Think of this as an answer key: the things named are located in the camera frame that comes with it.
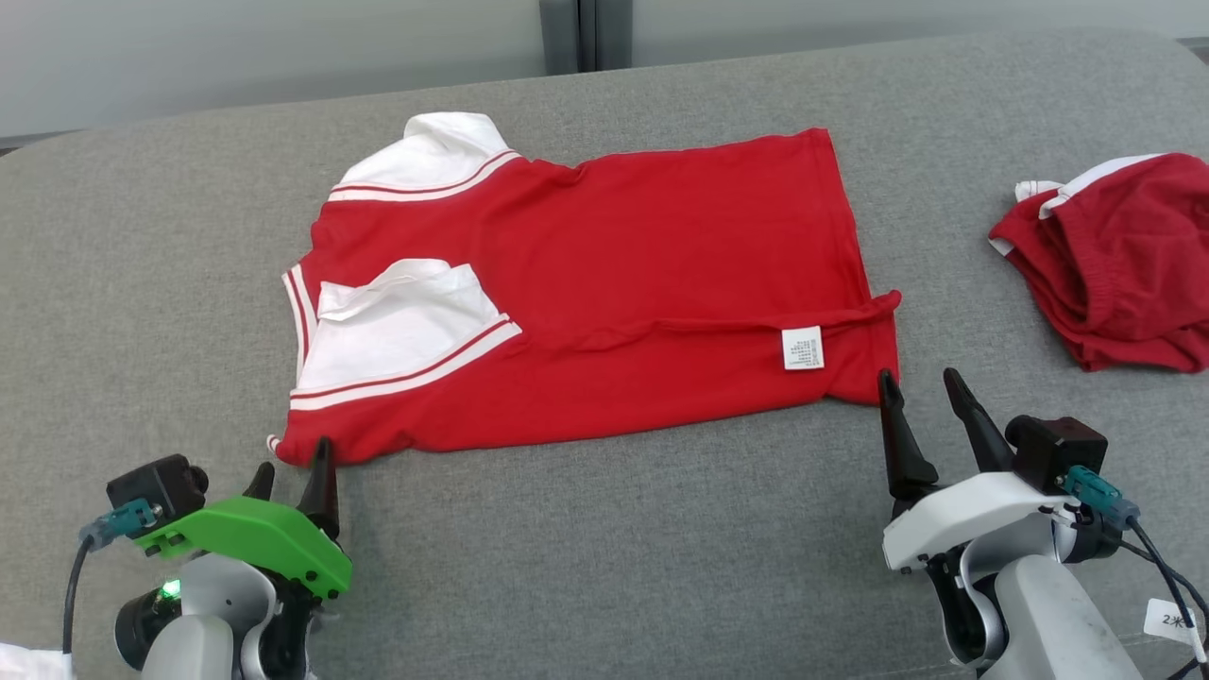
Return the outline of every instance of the white stripe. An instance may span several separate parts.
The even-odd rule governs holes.
[[[294,294],[294,284],[290,282],[290,272],[282,275],[282,282],[285,283],[285,293],[290,298],[290,309],[294,310],[294,333],[299,336],[299,358],[297,367],[294,369],[294,384],[296,385],[299,379],[302,378],[302,359],[305,358],[302,351],[302,310],[299,309],[299,299]]]
[[[1057,181],[1046,181],[1030,179],[1029,181],[1017,181],[1016,183],[1016,202],[1026,201],[1042,191],[1052,191],[1054,189],[1062,189],[1062,184]]]
[[[1016,249],[1016,246],[1012,246],[1012,242],[1007,238],[988,238],[988,241],[990,241],[990,247],[999,250],[999,254],[1005,258]]]
[[[299,286],[299,304],[302,306],[302,317],[306,319],[306,336],[310,342],[314,342],[314,307],[311,305],[311,293],[306,289],[306,281],[302,278],[302,265],[294,265],[294,282]]]
[[[515,323],[505,323],[499,328],[492,330],[491,333],[484,335],[478,342],[465,346],[462,353],[455,356],[441,365],[429,370],[428,373],[417,375],[410,380],[400,380],[398,382],[386,382],[382,385],[368,385],[365,387],[353,387],[349,390],[343,390],[340,392],[334,392],[323,397],[294,397],[290,399],[290,409],[296,411],[314,411],[319,409],[325,409],[328,407],[334,407],[336,404],[343,404],[347,402],[354,402],[357,399],[365,399],[369,397],[381,397],[383,394],[395,394],[398,392],[405,392],[407,390],[415,390],[416,387],[422,387],[429,382],[434,382],[445,378],[446,375],[453,373],[455,370],[467,365],[468,363],[482,357],[491,350],[494,350],[505,341],[521,334],[521,329]]]
[[[463,342],[451,346],[449,350],[445,350],[444,352],[436,355],[435,357],[430,358],[428,362],[423,364],[407,367],[407,370],[403,370],[399,373],[388,373],[384,375],[376,375],[372,378],[361,376],[355,380],[345,380],[342,382],[328,382],[319,387],[305,387],[305,388],[295,387],[294,390],[290,390],[290,398],[294,399],[294,398],[313,397],[316,394],[325,394],[328,392],[332,392],[336,390],[352,390],[354,387],[360,387],[366,382],[381,382],[383,380],[394,380],[399,378],[407,378],[409,375],[416,375],[421,371],[433,368],[434,365],[461,352],[463,347],[478,342],[479,340],[475,340],[475,338],[479,338],[480,335],[486,333],[488,328],[499,325],[505,321],[511,321],[511,318],[508,315],[498,315],[487,319],[487,322],[480,325],[474,333],[467,335]]]
[[[1058,190],[1058,195],[1053,198],[1041,203],[1041,211],[1037,212],[1040,219],[1047,219],[1053,214],[1053,209],[1058,206],[1069,201],[1072,196],[1080,191],[1087,189],[1098,179],[1109,177],[1110,174],[1124,169],[1129,166],[1138,165],[1143,161],[1149,161],[1151,159],[1157,159],[1163,154],[1147,154],[1145,156],[1126,156],[1124,159],[1112,159],[1111,161],[1105,161],[1094,168],[1084,172],[1083,174],[1070,180],[1065,186]]]
[[[513,161],[513,160],[520,159],[520,157],[521,157],[521,155],[517,154],[516,151],[511,151],[511,152],[504,154],[503,156],[499,156],[494,161],[492,161],[492,162],[482,166],[482,168],[478,171],[478,174],[475,174],[474,179],[472,179],[470,181],[467,181],[465,184],[462,184],[459,186],[451,186],[449,189],[438,189],[438,190],[434,190],[434,191],[422,191],[422,192],[416,192],[416,194],[395,194],[393,191],[375,191],[371,188],[368,188],[368,189],[346,189],[343,191],[332,190],[331,195],[328,196],[328,200],[329,201],[394,201],[394,202],[399,202],[399,203],[409,203],[409,202],[412,202],[412,201],[435,201],[436,198],[446,198],[449,196],[453,196],[455,194],[461,194],[462,191],[465,191],[465,190],[468,190],[468,189],[470,189],[473,186],[476,186],[482,180],[485,180],[488,177],[491,177],[491,173],[496,172],[497,169],[499,169],[501,167],[503,167],[509,161]],[[366,184],[366,183],[361,183],[361,181],[353,181],[353,183],[349,183],[349,185],[351,186],[374,186],[372,184]],[[387,186],[387,185],[377,185],[377,186],[380,189],[383,189],[383,190],[384,189],[392,189],[391,186]],[[336,189],[340,189],[340,188],[341,188],[341,185],[336,186]]]

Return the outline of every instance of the clothing tag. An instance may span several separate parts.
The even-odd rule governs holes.
[[[823,332],[817,325],[781,332],[786,370],[823,368]]]
[[[1146,605],[1146,624],[1143,626],[1143,630],[1147,635],[1158,635],[1194,647],[1197,645],[1192,636],[1197,634],[1197,615],[1188,611],[1188,616],[1192,617],[1191,623],[1184,621],[1184,617],[1180,616],[1180,607],[1175,606],[1175,603],[1152,598]]]

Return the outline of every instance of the red stripe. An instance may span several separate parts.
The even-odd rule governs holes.
[[[492,157],[490,161],[482,163],[482,166],[480,166],[479,169],[474,171],[474,174],[472,174],[470,177],[463,179],[462,181],[458,181],[457,184],[450,184],[447,186],[438,186],[435,189],[386,189],[386,188],[382,188],[382,186],[366,186],[364,184],[349,184],[349,185],[346,185],[346,186],[337,186],[337,188],[332,189],[331,192],[335,194],[337,191],[386,191],[387,194],[433,194],[433,192],[436,192],[436,191],[449,191],[450,189],[457,189],[458,186],[462,186],[463,184],[468,184],[470,181],[474,181],[480,174],[482,174],[482,171],[487,169],[487,166],[490,166],[491,163],[498,161],[499,159],[503,159],[508,154],[515,154],[515,152],[516,151],[513,151],[511,149],[509,149],[508,151],[503,151],[502,154],[498,154],[494,157]]]
[[[457,351],[453,352],[452,355],[445,357],[444,359],[434,363],[433,365],[430,365],[428,368],[424,368],[422,370],[417,370],[416,373],[412,373],[410,375],[403,375],[403,376],[399,376],[399,378],[383,378],[382,380],[372,380],[372,381],[369,381],[369,382],[358,382],[357,385],[347,385],[345,387],[336,387],[336,388],[332,388],[332,390],[328,390],[325,392],[316,392],[313,394],[296,394],[296,396],[291,396],[290,398],[291,399],[313,399],[316,397],[326,397],[328,394],[335,394],[337,392],[347,392],[348,390],[357,390],[359,387],[372,387],[375,385],[389,385],[392,382],[403,382],[404,380],[411,380],[412,378],[418,378],[418,376],[421,376],[421,375],[423,375],[426,373],[435,370],[435,369],[440,368],[441,365],[449,363],[453,357],[456,357],[456,356],[461,355],[462,352],[469,350],[472,346],[474,346],[475,342],[478,342],[479,340],[482,340],[486,335],[491,334],[492,332],[494,332],[496,329],[498,329],[498,328],[501,328],[503,325],[508,325],[509,323],[511,323],[511,321],[509,321],[507,318],[504,321],[501,321],[499,323],[497,323],[497,324],[492,325],[491,328],[484,330],[482,333],[475,335],[473,339],[470,339],[469,342],[467,342],[465,345],[462,345],[461,347],[458,347]]]
[[[294,270],[291,269],[287,273],[290,277],[290,288],[294,289],[294,300],[299,305],[299,327],[302,328],[302,359],[305,361],[306,356],[311,352],[311,329],[306,325],[306,307],[302,305],[310,305],[311,300],[303,301],[302,295],[299,294],[297,281],[294,281]]]

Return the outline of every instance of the white wall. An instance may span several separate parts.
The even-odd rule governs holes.
[[[0,139],[543,73],[537,0],[0,0]]]
[[[1058,24],[1209,35],[1209,0],[634,0],[635,64]],[[540,75],[537,0],[0,0],[0,140]]]
[[[1209,35],[1209,0],[635,0],[635,65],[1047,25]]]

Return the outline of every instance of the green light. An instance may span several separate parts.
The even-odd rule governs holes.
[[[175,581],[169,581],[169,582],[164,583],[163,587],[160,588],[160,597],[164,598],[164,599],[168,599],[168,600],[174,600],[174,599],[179,598],[180,597],[180,580],[178,578]]]

